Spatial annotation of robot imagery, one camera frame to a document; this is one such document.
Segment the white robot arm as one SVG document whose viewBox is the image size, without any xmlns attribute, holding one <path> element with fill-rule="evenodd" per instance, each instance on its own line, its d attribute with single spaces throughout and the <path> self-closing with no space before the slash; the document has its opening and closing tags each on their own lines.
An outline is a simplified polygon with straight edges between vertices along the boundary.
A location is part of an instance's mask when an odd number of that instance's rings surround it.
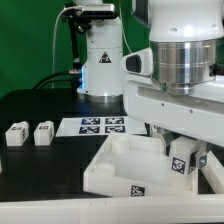
<svg viewBox="0 0 224 224">
<path fill-rule="evenodd" d="M 128 116 L 224 147 L 224 0 L 133 0 L 150 46 L 122 59 Z"/>
</svg>

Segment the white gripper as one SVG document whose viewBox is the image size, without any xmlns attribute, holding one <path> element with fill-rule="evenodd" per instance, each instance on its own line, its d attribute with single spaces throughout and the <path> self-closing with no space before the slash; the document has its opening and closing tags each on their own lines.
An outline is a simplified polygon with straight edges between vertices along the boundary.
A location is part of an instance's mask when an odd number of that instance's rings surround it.
<svg viewBox="0 0 224 224">
<path fill-rule="evenodd" d="M 122 58 L 125 112 L 133 119 L 160 127 L 157 134 L 166 155 L 174 140 L 172 132 L 203 140 L 197 142 L 195 155 L 196 167 L 201 169 L 207 164 L 210 143 L 224 147 L 224 77 L 218 75 L 196 85 L 193 95 L 171 95 L 152 79 L 152 55 L 146 48 Z"/>
</svg>

